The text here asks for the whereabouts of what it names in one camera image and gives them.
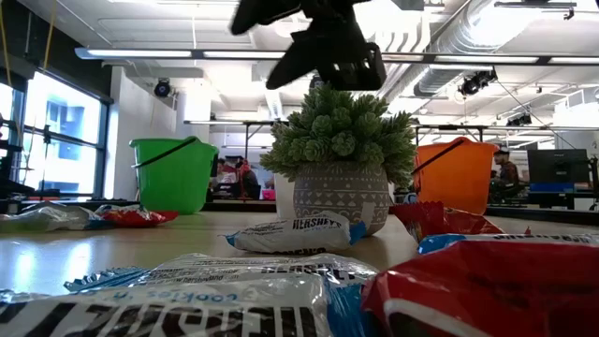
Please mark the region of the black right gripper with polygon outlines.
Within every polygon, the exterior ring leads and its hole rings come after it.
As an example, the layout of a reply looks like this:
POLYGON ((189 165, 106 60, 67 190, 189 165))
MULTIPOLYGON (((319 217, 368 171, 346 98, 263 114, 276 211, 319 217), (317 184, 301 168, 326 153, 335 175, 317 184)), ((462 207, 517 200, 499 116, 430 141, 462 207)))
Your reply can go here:
POLYGON ((328 83, 323 48, 370 48, 357 22, 354 5, 362 0, 241 0, 229 26, 232 35, 246 33, 255 25, 269 25, 298 12, 311 19, 304 31, 292 34, 293 42, 270 72, 269 90, 278 89, 317 71, 328 83))

